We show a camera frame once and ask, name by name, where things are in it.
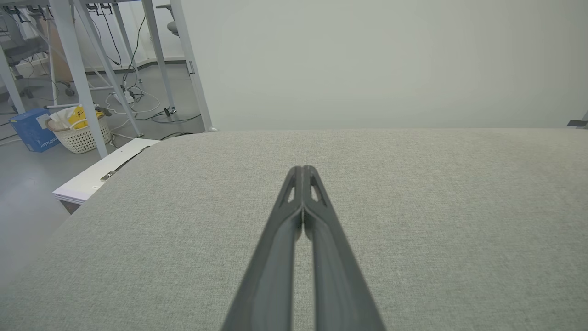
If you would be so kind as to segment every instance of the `yellow bag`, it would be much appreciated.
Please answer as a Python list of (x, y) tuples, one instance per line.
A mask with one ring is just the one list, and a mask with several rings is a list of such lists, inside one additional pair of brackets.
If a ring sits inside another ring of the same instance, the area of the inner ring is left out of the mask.
[[(96, 116), (102, 115), (101, 112), (97, 111)], [(86, 113), (83, 111), (82, 106), (77, 106), (73, 111), (73, 114), (68, 118), (69, 125), (76, 123), (77, 121), (83, 120), (86, 118)], [(73, 128), (81, 129), (83, 127), (88, 126), (88, 121), (77, 123)]]

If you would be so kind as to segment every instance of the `baseboard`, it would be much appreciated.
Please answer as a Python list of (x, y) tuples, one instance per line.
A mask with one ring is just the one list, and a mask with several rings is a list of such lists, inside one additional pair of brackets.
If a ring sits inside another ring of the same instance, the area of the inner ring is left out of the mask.
[[(165, 58), (164, 61), (165, 61), (165, 64), (184, 64), (184, 63), (186, 63), (186, 60), (184, 60), (184, 57), (169, 57), (169, 58)], [(139, 61), (139, 62), (137, 62), (137, 67), (138, 67), (137, 69), (143, 70), (143, 69), (150, 67), (152, 65), (157, 65), (157, 59), (145, 59), (143, 61)], [(104, 71), (104, 67), (96, 67), (96, 70), (101, 75), (106, 74), (106, 71)], [(125, 69), (114, 69), (114, 72), (116, 74), (124, 74), (126, 72), (126, 68)], [(86, 68), (86, 75), (91, 76), (91, 75), (96, 75), (96, 73), (94, 72), (94, 70), (92, 68)]]

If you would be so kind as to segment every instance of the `power strip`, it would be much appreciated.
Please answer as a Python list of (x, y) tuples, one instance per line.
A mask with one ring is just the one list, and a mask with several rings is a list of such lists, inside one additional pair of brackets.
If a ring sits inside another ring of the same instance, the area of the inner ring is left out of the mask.
[[(131, 94), (128, 91), (125, 91), (125, 97), (126, 97), (126, 103), (130, 104), (135, 102), (135, 99), (133, 99), (133, 97), (131, 97)], [(120, 103), (122, 105), (122, 102), (120, 100), (118, 100), (118, 94), (114, 94), (114, 98), (118, 101), (118, 103)]]

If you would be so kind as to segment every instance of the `blue box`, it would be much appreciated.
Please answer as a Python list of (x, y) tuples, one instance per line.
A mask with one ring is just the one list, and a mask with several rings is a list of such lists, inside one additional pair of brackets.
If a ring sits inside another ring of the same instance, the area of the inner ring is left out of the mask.
[(12, 117), (9, 122), (29, 151), (43, 152), (60, 144), (59, 139), (45, 125), (48, 119), (47, 109), (33, 109)]

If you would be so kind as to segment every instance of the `gray floor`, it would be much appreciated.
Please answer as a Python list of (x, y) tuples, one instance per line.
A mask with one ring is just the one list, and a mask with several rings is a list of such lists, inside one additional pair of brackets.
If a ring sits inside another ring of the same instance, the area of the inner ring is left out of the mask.
[[(173, 97), (178, 112), (172, 116), (174, 120), (190, 118), (200, 114), (196, 108), (196, 98), (190, 78), (183, 64), (167, 65)], [(146, 118), (168, 106), (165, 89), (157, 66), (145, 68), (139, 73), (143, 79), (140, 85), (143, 90), (153, 94), (161, 101), (158, 110), (140, 114), (138, 118)], [(103, 86), (96, 76), (88, 79), (95, 86)], [(133, 74), (129, 74), (128, 82), (134, 82)], [(67, 97), (64, 87), (58, 101), (60, 104), (78, 102), (77, 95)], [(94, 102), (104, 105), (104, 100), (112, 90), (92, 92)], [(34, 91), (36, 97), (52, 99), (50, 88)], [(112, 108), (122, 111), (122, 107), (113, 97), (110, 98)], [(38, 102), (38, 106), (52, 104), (45, 100), (25, 100), (29, 107)], [(149, 110), (157, 105), (154, 98), (146, 95), (134, 106), (137, 111)], [(6, 102), (0, 103), (0, 112), (9, 112), (11, 108)], [(0, 115), (0, 123), (5, 123), (11, 115)], [(125, 115), (113, 115), (108, 118), (111, 128), (121, 125)], [(158, 124), (153, 121), (138, 121), (144, 138), (161, 139), (175, 132), (202, 133), (204, 126), (200, 117), (183, 124)], [(0, 138), (14, 134), (10, 125), (0, 127)], [(130, 124), (117, 130), (130, 137), (135, 136)], [(117, 145), (128, 142), (117, 138)], [(114, 147), (107, 145), (108, 151)], [(74, 154), (64, 146), (57, 145), (43, 153), (33, 153), (26, 149), (20, 141), (0, 146), (0, 286), (10, 282), (24, 266), (35, 259), (43, 249), (49, 236), (69, 216), (57, 202), (51, 192), (72, 177), (76, 176), (100, 157), (96, 150), (85, 154)]]

